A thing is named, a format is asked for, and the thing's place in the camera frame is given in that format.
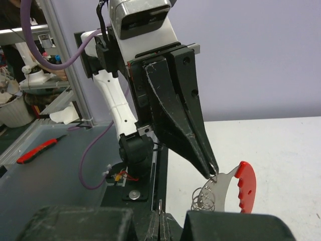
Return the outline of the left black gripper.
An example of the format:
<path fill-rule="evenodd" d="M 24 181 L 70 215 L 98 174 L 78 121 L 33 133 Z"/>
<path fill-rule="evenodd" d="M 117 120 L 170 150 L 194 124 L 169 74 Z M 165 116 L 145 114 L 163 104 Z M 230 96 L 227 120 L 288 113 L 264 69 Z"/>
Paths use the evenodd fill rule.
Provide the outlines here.
<path fill-rule="evenodd" d="M 141 52 L 128 62 L 128 81 L 137 126 L 153 126 L 166 147 L 209 179 L 218 174 L 218 164 L 200 104 L 195 65 L 199 53 L 199 44 L 169 44 Z"/>

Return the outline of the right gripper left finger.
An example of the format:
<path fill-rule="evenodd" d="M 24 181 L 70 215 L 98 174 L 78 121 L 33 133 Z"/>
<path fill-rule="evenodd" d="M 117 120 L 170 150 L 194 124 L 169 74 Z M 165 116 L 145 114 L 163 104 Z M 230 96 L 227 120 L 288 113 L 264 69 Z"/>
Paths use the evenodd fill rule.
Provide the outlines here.
<path fill-rule="evenodd" d="M 38 210 L 17 240 L 158 240 L 159 218 L 133 209 L 47 206 Z"/>

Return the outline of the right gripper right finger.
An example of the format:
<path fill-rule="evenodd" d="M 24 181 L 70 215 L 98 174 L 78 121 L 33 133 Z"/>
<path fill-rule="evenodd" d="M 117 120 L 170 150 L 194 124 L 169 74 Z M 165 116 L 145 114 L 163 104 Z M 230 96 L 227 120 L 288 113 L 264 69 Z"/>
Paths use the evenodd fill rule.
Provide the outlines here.
<path fill-rule="evenodd" d="M 278 217 L 210 211 L 188 211 L 180 227 L 170 214 L 159 218 L 159 240 L 296 240 Z"/>

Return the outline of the red handled metal keyring holder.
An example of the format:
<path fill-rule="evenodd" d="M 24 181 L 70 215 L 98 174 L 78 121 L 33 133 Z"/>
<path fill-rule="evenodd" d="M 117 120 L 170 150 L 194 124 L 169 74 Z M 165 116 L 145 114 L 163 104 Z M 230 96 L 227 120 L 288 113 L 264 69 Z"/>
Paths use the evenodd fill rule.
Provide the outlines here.
<path fill-rule="evenodd" d="M 257 180 L 252 165 L 242 161 L 228 173 L 219 173 L 194 190 L 191 210 L 224 212 L 226 202 L 236 194 L 234 203 L 241 213 L 251 213 L 256 197 Z"/>

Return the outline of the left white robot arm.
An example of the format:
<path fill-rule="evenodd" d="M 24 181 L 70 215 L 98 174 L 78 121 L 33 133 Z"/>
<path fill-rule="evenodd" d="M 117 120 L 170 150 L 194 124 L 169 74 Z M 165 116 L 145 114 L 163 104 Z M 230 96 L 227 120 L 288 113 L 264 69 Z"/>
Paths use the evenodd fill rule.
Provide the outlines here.
<path fill-rule="evenodd" d="M 153 132 L 165 147 L 188 160 L 204 177 L 216 176 L 199 100 L 196 49 L 181 44 L 166 19 L 156 31 L 121 40 L 112 26 L 89 39 L 82 60 L 100 89 L 116 126 L 119 154 L 134 179 L 151 169 Z"/>

